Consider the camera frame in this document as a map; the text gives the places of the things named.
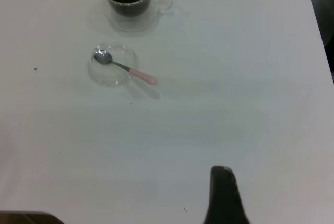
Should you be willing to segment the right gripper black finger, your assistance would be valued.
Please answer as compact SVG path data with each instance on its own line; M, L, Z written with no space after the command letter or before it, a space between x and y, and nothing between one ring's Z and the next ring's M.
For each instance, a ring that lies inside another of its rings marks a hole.
M211 168L209 206L204 223L249 223L236 177L229 167Z

